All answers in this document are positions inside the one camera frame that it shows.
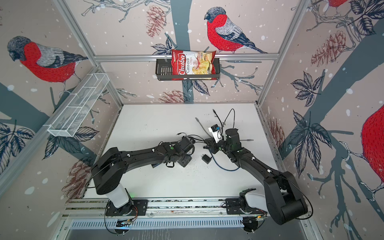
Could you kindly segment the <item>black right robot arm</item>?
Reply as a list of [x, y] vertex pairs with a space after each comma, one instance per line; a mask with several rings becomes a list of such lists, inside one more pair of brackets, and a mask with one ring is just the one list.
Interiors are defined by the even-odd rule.
[[290, 172], [280, 172], [257, 159], [241, 144], [238, 129], [226, 130], [226, 138], [204, 140], [213, 154], [223, 152], [239, 168], [249, 172], [264, 187], [267, 211], [279, 225], [308, 213], [304, 194]]

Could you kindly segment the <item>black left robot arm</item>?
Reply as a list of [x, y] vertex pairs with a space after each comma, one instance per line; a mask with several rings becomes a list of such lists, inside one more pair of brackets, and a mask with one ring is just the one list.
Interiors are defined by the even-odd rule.
[[108, 149], [92, 166], [91, 180], [98, 195], [107, 196], [116, 208], [130, 202], [128, 192], [121, 185], [122, 176], [131, 170], [151, 165], [165, 164], [173, 168], [175, 163], [186, 167], [192, 160], [196, 141], [182, 137], [177, 142], [160, 142], [157, 146], [138, 151], [119, 151], [117, 147]]

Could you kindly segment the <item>red cassava chips bag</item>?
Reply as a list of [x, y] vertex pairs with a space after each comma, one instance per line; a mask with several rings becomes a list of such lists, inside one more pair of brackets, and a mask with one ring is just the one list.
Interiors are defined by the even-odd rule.
[[216, 51], [192, 52], [172, 50], [173, 76], [216, 75], [214, 66]]

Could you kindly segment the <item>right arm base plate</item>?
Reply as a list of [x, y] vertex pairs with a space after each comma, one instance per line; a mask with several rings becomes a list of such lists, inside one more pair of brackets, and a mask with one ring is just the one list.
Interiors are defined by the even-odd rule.
[[221, 207], [226, 209], [228, 215], [267, 215], [267, 212], [261, 209], [250, 207], [244, 198], [225, 199]]

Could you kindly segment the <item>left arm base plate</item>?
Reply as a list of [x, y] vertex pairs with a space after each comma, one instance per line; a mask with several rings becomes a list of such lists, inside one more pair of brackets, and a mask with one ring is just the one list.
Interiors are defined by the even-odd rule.
[[105, 215], [107, 217], [145, 216], [148, 203], [148, 200], [130, 200], [122, 207], [116, 208], [111, 201], [108, 201]]

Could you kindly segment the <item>black wall basket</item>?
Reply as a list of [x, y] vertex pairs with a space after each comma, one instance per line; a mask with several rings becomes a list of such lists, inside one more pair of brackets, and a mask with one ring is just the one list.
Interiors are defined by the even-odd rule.
[[157, 59], [156, 76], [159, 81], [181, 81], [181, 80], [218, 80], [221, 76], [220, 59], [214, 59], [215, 74], [211, 75], [173, 75], [171, 60]]

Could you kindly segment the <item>aluminium mounting rail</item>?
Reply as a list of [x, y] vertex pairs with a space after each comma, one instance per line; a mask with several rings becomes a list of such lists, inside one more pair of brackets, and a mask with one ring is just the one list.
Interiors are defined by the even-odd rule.
[[[226, 209], [221, 205], [225, 199], [237, 199], [245, 197], [204, 197], [204, 198], [133, 198], [132, 200], [148, 200], [148, 207], [145, 216], [139, 218], [195, 218], [195, 217], [271, 217], [267, 211], [265, 196], [256, 195], [256, 199], [248, 203], [252, 208], [258, 208], [267, 212], [262, 215], [228, 215]], [[107, 217], [106, 207], [108, 199], [75, 199], [65, 207], [63, 217], [90, 217], [90, 218], [125, 218], [132, 219], [133, 216]]]

